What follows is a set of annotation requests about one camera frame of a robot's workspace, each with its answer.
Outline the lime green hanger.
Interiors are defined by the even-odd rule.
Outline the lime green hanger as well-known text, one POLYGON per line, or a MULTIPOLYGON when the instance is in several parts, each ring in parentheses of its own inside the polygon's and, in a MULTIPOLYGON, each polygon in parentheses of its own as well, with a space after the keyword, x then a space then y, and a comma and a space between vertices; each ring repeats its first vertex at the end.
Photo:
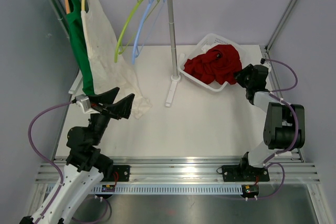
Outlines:
POLYGON ((137 12, 138 8, 140 7, 140 5, 142 4, 143 1, 144 0, 137 0, 137 3, 134 5, 132 11, 130 12, 129 16, 127 17, 126 22, 124 23, 124 26, 122 28, 122 31, 120 33, 120 36, 118 38, 117 45, 116 45, 116 48, 115 48, 115 51, 114 51, 114 63, 118 62, 119 55, 122 55, 123 52, 125 51, 125 49, 130 44, 130 42, 132 41, 132 39, 135 39, 137 31, 132 35, 131 39, 127 42, 125 47, 124 48, 122 47, 122 41, 123 41, 125 31, 128 28, 129 23, 131 22, 134 14, 137 12))

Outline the light blue plastic hanger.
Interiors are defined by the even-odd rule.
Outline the light blue plastic hanger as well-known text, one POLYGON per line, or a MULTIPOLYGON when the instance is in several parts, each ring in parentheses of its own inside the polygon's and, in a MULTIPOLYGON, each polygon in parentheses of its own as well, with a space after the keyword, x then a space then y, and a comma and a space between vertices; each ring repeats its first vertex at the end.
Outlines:
POLYGON ((142 15, 142 18, 141 18, 141 21, 139 23, 139 26, 138 26, 138 31, 136 32, 136 36, 135 36, 135 40, 134 40, 134 43, 133 43, 133 49, 132 49, 132 57, 131 57, 131 63, 134 65, 135 62, 136 62, 136 59, 139 57, 139 55, 141 54, 147 40, 150 38, 154 28, 155 28, 155 25, 156 25, 156 22, 162 12, 162 9, 164 7, 166 3, 166 0, 149 0, 148 4, 147 4, 147 7, 142 15), (151 16, 151 14, 155 11, 155 9, 161 4, 161 7, 160 9, 158 10, 158 13, 155 17, 155 19, 153 20, 152 22, 152 25, 148 31, 148 34, 145 38, 145 40, 143 41, 142 44, 139 43, 140 41, 140 38, 142 36, 142 31, 143 31, 143 28, 144 28, 144 25, 146 23, 146 21, 149 19, 149 17, 151 16))

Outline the red t shirt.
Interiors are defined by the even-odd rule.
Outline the red t shirt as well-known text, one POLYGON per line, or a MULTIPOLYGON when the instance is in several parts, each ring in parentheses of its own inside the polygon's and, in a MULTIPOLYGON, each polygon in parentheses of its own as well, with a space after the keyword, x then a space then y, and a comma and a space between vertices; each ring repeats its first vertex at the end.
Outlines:
POLYGON ((204 84, 237 83, 234 73, 242 70, 238 51, 232 45, 216 45, 207 53, 188 59, 184 71, 204 84))

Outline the white printed t shirt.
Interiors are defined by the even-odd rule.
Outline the white printed t shirt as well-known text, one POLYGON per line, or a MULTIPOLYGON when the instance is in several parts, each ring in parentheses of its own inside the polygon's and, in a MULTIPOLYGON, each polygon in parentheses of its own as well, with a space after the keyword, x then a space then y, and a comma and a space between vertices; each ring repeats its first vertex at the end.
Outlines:
POLYGON ((210 45, 203 45, 201 51, 207 53, 212 47, 210 45))

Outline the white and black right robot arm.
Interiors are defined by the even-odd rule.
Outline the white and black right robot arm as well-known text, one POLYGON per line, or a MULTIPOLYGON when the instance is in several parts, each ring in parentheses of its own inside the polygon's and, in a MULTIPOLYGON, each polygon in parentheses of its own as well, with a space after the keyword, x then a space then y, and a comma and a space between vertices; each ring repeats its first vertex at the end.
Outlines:
POLYGON ((238 84, 246 89, 246 98, 266 114, 263 142, 244 154, 237 166, 223 171, 224 181, 267 182, 270 161, 305 144, 305 111, 299 104, 291 104, 266 89, 269 69, 249 64, 234 74, 238 84))

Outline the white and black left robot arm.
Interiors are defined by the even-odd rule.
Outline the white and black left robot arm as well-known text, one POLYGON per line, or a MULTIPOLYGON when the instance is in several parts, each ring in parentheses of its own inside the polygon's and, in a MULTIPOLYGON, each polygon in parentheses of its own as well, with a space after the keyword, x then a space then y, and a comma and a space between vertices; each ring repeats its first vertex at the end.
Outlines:
POLYGON ((67 133, 70 152, 63 168, 47 159, 35 147, 28 127, 29 143, 34 152, 53 166, 58 174, 52 191, 31 216, 23 217, 21 223, 70 223, 74 213, 87 195, 99 182, 127 182, 129 165, 115 165, 113 159, 103 155, 97 147, 110 120, 128 119, 135 98, 133 93, 116 101, 119 88, 115 87, 99 95, 76 96, 65 105, 76 104, 84 114, 89 114, 88 126, 72 127, 67 133))

